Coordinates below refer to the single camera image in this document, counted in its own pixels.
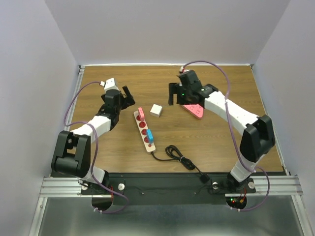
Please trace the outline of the pink triangular power socket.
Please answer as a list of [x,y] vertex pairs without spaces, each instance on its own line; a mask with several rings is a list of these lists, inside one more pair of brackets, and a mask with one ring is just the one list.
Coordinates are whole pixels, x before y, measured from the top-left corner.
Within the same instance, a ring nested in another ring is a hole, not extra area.
[[193,115],[197,119],[203,118],[204,108],[200,105],[183,105],[182,108],[188,111],[191,115]]

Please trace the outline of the white red power strip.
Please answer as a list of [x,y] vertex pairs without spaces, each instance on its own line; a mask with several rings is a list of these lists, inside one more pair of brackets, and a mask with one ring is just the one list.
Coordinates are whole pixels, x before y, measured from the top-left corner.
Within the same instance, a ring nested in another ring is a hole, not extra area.
[[156,146],[154,142],[152,144],[148,143],[147,137],[146,137],[146,130],[149,129],[146,120],[140,121],[140,118],[138,116],[138,110],[133,113],[135,121],[136,121],[136,126],[139,130],[141,140],[144,144],[145,150],[147,153],[152,153],[156,151]]

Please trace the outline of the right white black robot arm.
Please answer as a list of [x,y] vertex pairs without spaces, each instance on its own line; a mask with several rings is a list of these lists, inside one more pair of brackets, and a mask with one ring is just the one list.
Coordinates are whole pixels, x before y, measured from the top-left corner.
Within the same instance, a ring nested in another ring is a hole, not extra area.
[[239,191],[260,160],[275,146],[271,118],[246,111],[211,84],[202,85],[193,70],[181,68],[178,77],[180,82],[169,83],[169,105],[200,105],[227,121],[231,133],[237,130],[241,134],[241,142],[236,145],[238,161],[226,180],[230,191]]

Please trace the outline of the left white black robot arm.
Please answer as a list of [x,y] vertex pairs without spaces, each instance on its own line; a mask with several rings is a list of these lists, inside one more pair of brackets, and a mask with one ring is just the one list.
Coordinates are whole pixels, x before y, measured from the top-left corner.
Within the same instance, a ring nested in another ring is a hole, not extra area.
[[123,86],[123,91],[109,89],[101,98],[104,104],[90,121],[59,133],[51,162],[53,171],[91,182],[99,194],[109,190],[110,182],[108,172],[95,166],[98,138],[117,125],[122,110],[135,104],[127,86]]

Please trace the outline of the white charger block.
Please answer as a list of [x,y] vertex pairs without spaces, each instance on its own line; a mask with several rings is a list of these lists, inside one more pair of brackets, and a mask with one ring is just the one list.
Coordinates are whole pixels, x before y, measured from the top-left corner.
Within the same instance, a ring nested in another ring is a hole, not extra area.
[[150,114],[154,117],[160,117],[162,113],[162,106],[160,105],[157,105],[157,104],[154,104],[152,107],[151,107],[151,110],[150,110]]

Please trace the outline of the blue plug adapter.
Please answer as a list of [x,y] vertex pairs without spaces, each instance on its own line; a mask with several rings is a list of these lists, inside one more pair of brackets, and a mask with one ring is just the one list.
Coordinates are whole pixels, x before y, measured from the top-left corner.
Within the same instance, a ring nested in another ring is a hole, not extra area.
[[150,129],[146,130],[146,137],[149,144],[152,144],[154,142],[153,134]]

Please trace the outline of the small pink plug adapter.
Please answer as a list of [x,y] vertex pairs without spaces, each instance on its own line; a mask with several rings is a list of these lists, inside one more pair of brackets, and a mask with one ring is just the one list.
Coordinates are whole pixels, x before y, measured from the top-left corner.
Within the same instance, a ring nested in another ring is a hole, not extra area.
[[143,112],[141,107],[138,108],[138,116],[140,118],[140,121],[144,121],[145,120],[145,115],[144,115],[144,112]]

